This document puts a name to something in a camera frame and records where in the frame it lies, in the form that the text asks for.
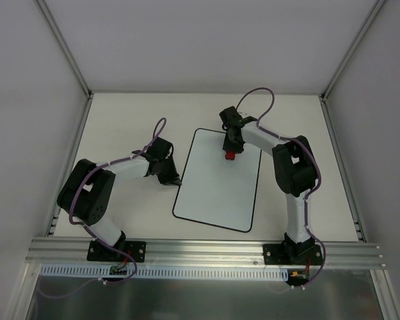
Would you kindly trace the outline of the red whiteboard eraser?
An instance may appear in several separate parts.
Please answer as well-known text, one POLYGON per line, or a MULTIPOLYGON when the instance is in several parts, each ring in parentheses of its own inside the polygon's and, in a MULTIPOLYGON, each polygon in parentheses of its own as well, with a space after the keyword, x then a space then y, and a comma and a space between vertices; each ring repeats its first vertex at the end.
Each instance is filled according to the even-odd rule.
POLYGON ((229 161, 234 161, 236 158, 236 153, 234 153, 233 151, 227 151, 225 153, 225 159, 229 160, 229 161))

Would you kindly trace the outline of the white whiteboard black rim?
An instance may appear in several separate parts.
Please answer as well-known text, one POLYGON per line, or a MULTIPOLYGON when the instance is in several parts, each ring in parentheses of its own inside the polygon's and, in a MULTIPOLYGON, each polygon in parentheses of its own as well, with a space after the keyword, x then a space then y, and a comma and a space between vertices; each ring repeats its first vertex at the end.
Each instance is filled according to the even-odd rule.
POLYGON ((248 233, 253 224, 261 150, 246 145, 234 160, 225 158, 225 134, 198 128, 173 205, 173 216, 248 233))

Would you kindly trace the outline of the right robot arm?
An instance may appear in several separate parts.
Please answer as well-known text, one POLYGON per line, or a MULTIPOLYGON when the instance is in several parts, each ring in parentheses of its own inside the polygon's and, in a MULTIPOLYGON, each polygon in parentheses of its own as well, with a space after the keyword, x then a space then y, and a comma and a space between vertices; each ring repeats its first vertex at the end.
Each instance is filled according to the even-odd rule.
POLYGON ((225 131, 223 150, 227 160, 234 160, 253 145, 272 156, 275 180, 287 203, 287 227, 283 242, 265 258, 284 264, 320 265, 323 256, 308 223, 308 198, 321 183, 321 174, 308 140, 282 137, 257 123, 252 116, 242 117, 234 106, 219 113, 225 131))

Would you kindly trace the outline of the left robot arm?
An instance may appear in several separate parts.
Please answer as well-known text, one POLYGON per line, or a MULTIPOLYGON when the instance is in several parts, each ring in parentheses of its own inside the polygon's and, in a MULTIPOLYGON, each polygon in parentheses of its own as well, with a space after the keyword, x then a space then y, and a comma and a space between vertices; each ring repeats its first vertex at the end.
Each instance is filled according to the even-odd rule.
POLYGON ((113 187, 120 181, 156 176, 162 185, 180 186, 171 142, 156 138, 128 158, 104 163, 88 159, 77 162, 57 197, 57 205, 68 213, 72 225, 80 225, 95 238, 94 254, 112 261, 131 254, 126 235, 105 216, 113 187))

